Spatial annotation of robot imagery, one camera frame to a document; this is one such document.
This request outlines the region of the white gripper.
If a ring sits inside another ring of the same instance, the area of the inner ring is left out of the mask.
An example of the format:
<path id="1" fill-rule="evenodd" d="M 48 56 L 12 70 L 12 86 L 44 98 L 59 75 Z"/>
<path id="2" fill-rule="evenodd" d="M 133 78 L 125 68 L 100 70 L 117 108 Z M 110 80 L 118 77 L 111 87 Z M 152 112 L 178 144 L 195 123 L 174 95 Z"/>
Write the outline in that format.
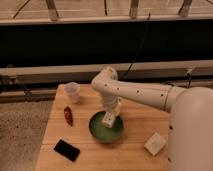
<path id="1" fill-rule="evenodd" d="M 112 128 L 115 124 L 116 118 L 120 115 L 121 100 L 117 99 L 114 102 L 104 103 L 103 108 L 105 110 L 102 124 L 107 128 Z"/>

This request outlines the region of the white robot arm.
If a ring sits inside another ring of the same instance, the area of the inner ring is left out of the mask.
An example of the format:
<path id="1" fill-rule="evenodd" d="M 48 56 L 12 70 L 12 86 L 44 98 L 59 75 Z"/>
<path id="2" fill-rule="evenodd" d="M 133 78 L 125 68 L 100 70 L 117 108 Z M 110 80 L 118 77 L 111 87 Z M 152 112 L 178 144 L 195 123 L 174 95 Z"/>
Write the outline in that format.
<path id="1" fill-rule="evenodd" d="M 118 81 L 112 67 L 97 74 L 91 86 L 112 113 L 122 97 L 170 114 L 168 171 L 213 171 L 213 89 Z"/>

